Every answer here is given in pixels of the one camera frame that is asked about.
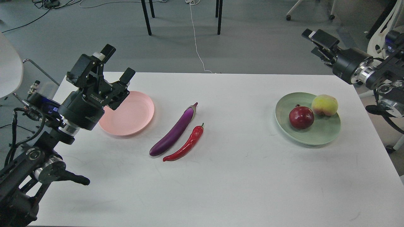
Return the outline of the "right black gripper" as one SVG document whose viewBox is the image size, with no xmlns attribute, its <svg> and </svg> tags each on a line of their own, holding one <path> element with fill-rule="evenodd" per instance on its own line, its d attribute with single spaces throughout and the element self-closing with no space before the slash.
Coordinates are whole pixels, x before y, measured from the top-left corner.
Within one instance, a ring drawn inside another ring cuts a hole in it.
<svg viewBox="0 0 404 227">
<path fill-rule="evenodd" d="M 306 29 L 302 34 L 319 47 L 314 47 L 311 53 L 317 56 L 325 66 L 332 69 L 332 73 L 348 84 L 356 83 L 355 72 L 360 64 L 372 58 L 358 48 L 342 50 L 338 48 L 339 40 L 323 30 L 312 31 Z"/>
</svg>

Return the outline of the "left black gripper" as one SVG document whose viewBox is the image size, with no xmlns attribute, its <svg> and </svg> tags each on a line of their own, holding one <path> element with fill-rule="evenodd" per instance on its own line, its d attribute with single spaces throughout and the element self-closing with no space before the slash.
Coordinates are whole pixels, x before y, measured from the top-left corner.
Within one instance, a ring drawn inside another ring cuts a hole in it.
<svg viewBox="0 0 404 227">
<path fill-rule="evenodd" d="M 105 107 L 116 110 L 129 95 L 128 85 L 136 71 L 127 68 L 120 79 L 112 84 L 104 79 L 104 65 L 116 48 L 106 44 L 100 52 L 82 54 L 66 80 L 79 88 L 71 92 L 58 111 L 63 118 L 79 128 L 92 130 L 104 115 Z"/>
</svg>

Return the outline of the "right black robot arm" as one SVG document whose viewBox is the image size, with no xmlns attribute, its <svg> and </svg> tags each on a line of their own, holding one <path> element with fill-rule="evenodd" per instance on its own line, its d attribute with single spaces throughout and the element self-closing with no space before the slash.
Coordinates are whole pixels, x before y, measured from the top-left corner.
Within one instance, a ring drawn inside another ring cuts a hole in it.
<svg viewBox="0 0 404 227">
<path fill-rule="evenodd" d="M 366 111 L 381 115 L 403 133 L 391 120 L 403 117 L 403 33 L 394 30 L 387 33 L 385 59 L 357 48 L 343 50 L 338 46 L 339 40 L 323 30 L 306 29 L 302 36 L 315 45 L 312 53 L 331 68 L 335 76 L 348 84 L 361 82 L 375 95 L 376 104 L 366 106 Z"/>
</svg>

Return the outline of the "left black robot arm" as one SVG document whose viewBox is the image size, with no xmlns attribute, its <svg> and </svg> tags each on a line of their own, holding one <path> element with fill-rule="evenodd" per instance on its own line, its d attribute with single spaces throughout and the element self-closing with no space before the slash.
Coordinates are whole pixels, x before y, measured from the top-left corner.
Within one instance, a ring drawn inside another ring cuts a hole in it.
<svg viewBox="0 0 404 227">
<path fill-rule="evenodd" d="M 24 107 L 15 108 L 12 143 L 1 170 L 1 226 L 26 227 L 37 219 L 39 202 L 50 184 L 72 181 L 88 185 L 90 180 L 66 170 L 54 150 L 62 142 L 72 144 L 82 128 L 92 130 L 108 106 L 116 110 L 129 95 L 135 70 L 127 68 L 120 79 L 104 79 L 104 65 L 116 48 L 107 44 L 92 56 L 82 54 L 66 80 L 77 87 L 61 104 L 36 92 L 31 86 Z"/>
</svg>

